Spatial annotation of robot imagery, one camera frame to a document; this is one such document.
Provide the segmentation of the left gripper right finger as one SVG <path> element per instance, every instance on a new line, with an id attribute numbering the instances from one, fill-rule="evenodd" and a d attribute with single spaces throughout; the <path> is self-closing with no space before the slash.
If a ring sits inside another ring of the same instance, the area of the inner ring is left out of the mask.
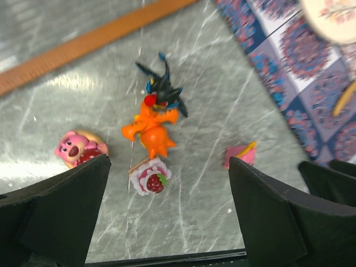
<path id="1" fill-rule="evenodd" d="M 229 179 L 250 266 L 355 265 L 355 205 L 303 192 L 235 157 Z"/>

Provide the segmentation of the pink bear donut toy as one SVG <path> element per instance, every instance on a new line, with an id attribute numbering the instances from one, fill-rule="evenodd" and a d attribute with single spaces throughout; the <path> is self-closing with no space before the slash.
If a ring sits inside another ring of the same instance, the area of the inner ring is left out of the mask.
<path id="1" fill-rule="evenodd" d="M 74 168 L 99 155 L 109 155 L 108 146 L 95 133 L 86 130 L 67 132 L 59 141 L 55 155 L 70 168 Z"/>

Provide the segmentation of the pink bear cake toy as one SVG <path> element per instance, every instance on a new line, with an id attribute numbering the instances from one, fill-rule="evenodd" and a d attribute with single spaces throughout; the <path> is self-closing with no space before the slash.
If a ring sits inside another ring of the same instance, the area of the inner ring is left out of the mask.
<path id="1" fill-rule="evenodd" d="M 141 196 L 160 193 L 171 176 L 171 170 L 159 157 L 147 158 L 128 172 L 130 182 Z"/>

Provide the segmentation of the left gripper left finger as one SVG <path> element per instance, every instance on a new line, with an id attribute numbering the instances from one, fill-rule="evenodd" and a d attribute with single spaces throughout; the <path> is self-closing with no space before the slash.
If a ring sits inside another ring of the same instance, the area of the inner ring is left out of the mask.
<path id="1" fill-rule="evenodd" d="M 32 253 L 84 266 L 110 167 L 101 155 L 2 194 L 1 266 L 21 266 Z"/>

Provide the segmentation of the pink bear sunflower toy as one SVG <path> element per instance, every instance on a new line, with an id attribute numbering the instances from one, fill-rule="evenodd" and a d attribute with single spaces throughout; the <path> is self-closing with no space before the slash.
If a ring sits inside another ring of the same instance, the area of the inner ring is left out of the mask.
<path id="1" fill-rule="evenodd" d="M 232 146 L 226 149 L 224 167 L 229 169 L 229 161 L 231 157 L 236 157 L 249 165 L 253 165 L 255 162 L 256 153 L 256 141 L 249 143 L 248 145 Z"/>

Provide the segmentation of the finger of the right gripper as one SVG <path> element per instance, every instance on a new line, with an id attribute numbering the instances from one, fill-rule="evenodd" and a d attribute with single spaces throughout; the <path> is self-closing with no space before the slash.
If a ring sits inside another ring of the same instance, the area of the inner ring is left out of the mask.
<path id="1" fill-rule="evenodd" d="M 355 165 L 331 160 L 327 167 L 303 161 L 298 170 L 309 192 L 343 205 L 355 205 Z"/>

